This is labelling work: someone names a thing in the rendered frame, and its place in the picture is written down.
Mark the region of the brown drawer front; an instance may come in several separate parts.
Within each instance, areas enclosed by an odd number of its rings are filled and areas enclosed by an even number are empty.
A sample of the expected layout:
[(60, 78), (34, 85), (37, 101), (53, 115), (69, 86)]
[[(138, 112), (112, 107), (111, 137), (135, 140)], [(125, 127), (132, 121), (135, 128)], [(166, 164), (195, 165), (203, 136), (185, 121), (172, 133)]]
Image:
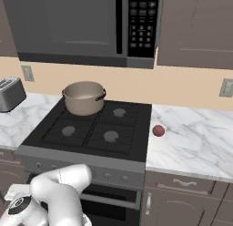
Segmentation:
[(145, 185), (151, 188), (182, 190), (203, 195), (211, 194), (216, 182), (194, 177), (179, 176), (155, 171), (146, 171)]
[(27, 177), (22, 161), (15, 157), (14, 152), (0, 149), (0, 192), (5, 194), (12, 184), (22, 184)]

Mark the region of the grey microwave oven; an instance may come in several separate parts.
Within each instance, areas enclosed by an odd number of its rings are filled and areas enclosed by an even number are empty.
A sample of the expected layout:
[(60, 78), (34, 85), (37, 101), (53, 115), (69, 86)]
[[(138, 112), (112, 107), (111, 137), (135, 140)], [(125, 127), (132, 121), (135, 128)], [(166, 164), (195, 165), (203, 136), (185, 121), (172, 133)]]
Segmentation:
[(154, 67), (161, 0), (3, 0), (25, 62)]

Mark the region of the red onion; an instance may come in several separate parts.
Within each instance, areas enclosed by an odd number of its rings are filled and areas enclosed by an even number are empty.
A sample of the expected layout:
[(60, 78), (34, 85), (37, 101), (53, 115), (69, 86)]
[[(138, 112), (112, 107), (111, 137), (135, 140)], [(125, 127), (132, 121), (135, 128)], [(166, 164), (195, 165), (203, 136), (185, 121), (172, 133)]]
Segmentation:
[(153, 127), (153, 134), (157, 137), (162, 137), (165, 134), (165, 129), (160, 125), (155, 125)]

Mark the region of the brown base cupboard door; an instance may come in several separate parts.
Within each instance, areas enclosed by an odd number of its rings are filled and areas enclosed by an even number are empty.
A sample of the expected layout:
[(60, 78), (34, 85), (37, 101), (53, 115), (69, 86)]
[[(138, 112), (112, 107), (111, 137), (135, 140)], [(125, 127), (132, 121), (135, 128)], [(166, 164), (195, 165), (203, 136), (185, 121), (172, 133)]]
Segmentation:
[(211, 226), (233, 226), (233, 183), (228, 185)]
[[(147, 193), (151, 208), (146, 215)], [(211, 200), (171, 190), (144, 189), (141, 226), (210, 226), (215, 211)]]

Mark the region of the beige cooking pot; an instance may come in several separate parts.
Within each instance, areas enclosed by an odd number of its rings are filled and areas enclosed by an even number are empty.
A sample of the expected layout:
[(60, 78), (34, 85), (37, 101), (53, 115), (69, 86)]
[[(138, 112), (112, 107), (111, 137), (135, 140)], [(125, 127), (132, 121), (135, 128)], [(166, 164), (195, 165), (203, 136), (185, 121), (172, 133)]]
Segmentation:
[(97, 82), (80, 81), (62, 90), (67, 110), (77, 116), (90, 116), (104, 106), (106, 90)]

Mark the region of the brown wall cupboard door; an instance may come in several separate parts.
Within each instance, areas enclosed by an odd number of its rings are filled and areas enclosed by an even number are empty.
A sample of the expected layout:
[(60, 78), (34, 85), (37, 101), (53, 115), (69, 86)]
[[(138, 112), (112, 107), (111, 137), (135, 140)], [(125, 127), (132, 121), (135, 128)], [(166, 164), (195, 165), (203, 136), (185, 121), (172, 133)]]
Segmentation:
[(233, 69), (233, 0), (163, 0), (157, 63)]
[(0, 0), (0, 57), (17, 57), (3, 0)]

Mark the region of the grey wall socket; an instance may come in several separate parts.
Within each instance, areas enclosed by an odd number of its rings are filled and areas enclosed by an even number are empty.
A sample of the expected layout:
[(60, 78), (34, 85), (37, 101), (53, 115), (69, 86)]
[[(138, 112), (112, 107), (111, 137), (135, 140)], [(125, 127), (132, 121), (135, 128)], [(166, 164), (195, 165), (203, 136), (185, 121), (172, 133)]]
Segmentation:
[(225, 98), (233, 97), (233, 79), (230, 78), (223, 79), (219, 95)]
[(22, 66), (25, 81), (34, 81), (33, 71), (30, 66)]

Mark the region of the black gas stove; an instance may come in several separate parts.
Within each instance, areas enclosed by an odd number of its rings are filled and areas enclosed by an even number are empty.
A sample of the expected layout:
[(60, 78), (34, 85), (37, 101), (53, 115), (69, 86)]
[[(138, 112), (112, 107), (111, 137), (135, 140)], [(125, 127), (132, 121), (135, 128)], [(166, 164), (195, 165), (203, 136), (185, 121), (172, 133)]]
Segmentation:
[[(85, 163), (93, 179), (84, 194), (135, 202), (140, 191), (142, 200), (151, 109), (149, 104), (107, 100), (96, 114), (79, 117), (68, 112), (61, 99), (15, 155), (31, 178), (51, 170), (53, 164), (58, 169)], [(111, 175), (109, 180), (105, 173)], [(139, 226), (140, 210), (81, 203), (93, 226)]]

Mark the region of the silver toaster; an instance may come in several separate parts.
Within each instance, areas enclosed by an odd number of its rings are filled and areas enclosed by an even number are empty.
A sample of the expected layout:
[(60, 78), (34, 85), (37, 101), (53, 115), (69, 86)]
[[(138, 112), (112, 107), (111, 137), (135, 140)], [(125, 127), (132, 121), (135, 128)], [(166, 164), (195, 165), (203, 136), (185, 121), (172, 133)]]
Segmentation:
[(25, 89), (19, 77), (5, 77), (0, 80), (0, 112), (16, 108), (26, 99)]

